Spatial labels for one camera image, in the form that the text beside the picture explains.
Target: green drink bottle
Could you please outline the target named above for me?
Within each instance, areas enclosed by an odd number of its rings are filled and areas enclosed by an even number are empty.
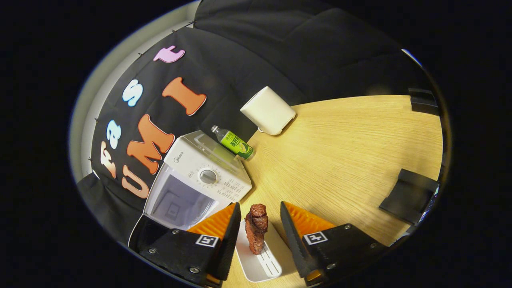
[[[220,129],[217,125],[214,125],[211,131],[215,133],[217,140],[222,145],[238,156],[245,160],[251,160],[254,156],[254,149],[228,129]]]

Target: steak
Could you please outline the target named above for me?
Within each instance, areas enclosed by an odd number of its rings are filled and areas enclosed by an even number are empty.
[[[268,229],[268,216],[263,204],[254,204],[245,216],[245,233],[249,240],[249,249],[255,255],[259,255],[265,241],[265,233]]]

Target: white plate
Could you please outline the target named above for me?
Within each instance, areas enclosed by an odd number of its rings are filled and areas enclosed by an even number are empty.
[[[271,243],[269,246],[267,244],[267,240],[270,239]],[[274,257],[270,248],[283,245],[286,247],[284,241],[269,221],[268,231],[265,233],[263,249],[259,255],[254,255],[249,249],[249,241],[245,234],[245,220],[242,220],[240,223],[240,229],[238,230],[235,250],[237,252],[240,265],[242,266],[242,270],[244,271],[245,278],[251,282],[258,283],[281,276],[283,269]]]

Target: screw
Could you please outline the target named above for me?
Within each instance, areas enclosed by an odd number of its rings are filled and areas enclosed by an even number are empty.
[[[190,272],[194,273],[194,274],[197,274],[199,273],[201,270],[199,270],[199,268],[197,267],[190,267],[190,269],[188,269]]]

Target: microwave oven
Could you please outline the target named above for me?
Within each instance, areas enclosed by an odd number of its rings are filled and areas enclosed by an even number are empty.
[[[252,188],[239,157],[202,131],[176,139],[148,194],[143,216],[188,230]]]

